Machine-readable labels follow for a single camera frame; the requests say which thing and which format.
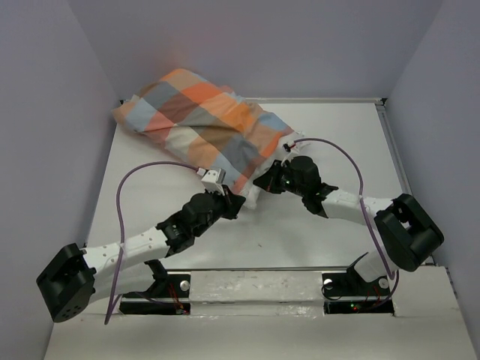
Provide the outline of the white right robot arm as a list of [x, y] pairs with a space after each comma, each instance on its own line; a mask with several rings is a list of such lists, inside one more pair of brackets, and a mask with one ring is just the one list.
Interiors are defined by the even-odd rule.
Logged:
[[347, 270], [346, 288], [362, 294], [390, 272], [414, 272], [444, 242], [444, 235], [415, 197], [364, 197], [322, 181], [310, 157], [276, 160], [254, 185], [271, 194], [290, 192], [322, 218], [365, 225], [376, 247]]

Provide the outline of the white pillow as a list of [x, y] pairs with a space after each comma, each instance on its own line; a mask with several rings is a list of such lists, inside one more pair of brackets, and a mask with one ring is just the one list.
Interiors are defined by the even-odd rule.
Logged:
[[303, 148], [305, 145], [300, 145], [299, 149], [292, 150], [290, 153], [284, 148], [286, 143], [292, 145], [294, 140], [305, 138], [305, 132], [293, 131], [291, 134], [282, 136], [277, 141], [277, 146], [274, 148], [273, 153], [267, 157], [260, 165], [254, 166], [253, 174], [246, 180], [235, 180], [231, 187], [234, 194], [240, 195], [245, 198], [243, 207], [249, 210], [254, 210], [257, 207], [257, 200], [262, 193], [262, 189], [254, 185], [254, 180], [264, 175], [267, 170], [272, 166], [274, 161], [285, 161], [293, 158], [296, 155], [303, 154]]

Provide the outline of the colourful checked pillowcase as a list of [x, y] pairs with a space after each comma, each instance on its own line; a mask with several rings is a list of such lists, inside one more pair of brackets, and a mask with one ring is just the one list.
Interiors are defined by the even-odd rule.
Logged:
[[182, 68], [142, 88], [112, 115], [186, 164], [224, 170], [225, 185], [243, 197], [281, 156], [282, 144], [300, 136], [258, 103]]

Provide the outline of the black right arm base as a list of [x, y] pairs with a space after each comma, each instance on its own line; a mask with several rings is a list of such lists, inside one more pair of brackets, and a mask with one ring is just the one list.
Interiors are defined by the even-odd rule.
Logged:
[[334, 314], [394, 314], [392, 291], [385, 275], [375, 275], [366, 281], [355, 266], [366, 265], [368, 253], [363, 254], [343, 272], [322, 273], [321, 293], [323, 310]]

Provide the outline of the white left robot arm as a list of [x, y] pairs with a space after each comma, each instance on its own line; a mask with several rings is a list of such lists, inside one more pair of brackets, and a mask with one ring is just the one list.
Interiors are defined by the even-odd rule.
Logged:
[[192, 247], [219, 219], [236, 219], [244, 203], [245, 198], [228, 187], [221, 192], [205, 191], [193, 195], [165, 221], [134, 237], [100, 247], [65, 245], [36, 280], [52, 320], [65, 322], [93, 301], [113, 298], [120, 274], [140, 264], [151, 269], [140, 278], [140, 287], [149, 296], [160, 295], [166, 287], [161, 260]]

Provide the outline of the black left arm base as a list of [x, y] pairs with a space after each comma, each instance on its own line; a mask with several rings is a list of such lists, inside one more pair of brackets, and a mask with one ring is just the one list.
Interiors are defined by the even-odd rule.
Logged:
[[129, 292], [119, 303], [123, 315], [187, 316], [191, 312], [191, 273], [168, 272], [159, 260], [145, 263], [153, 282], [147, 290]]

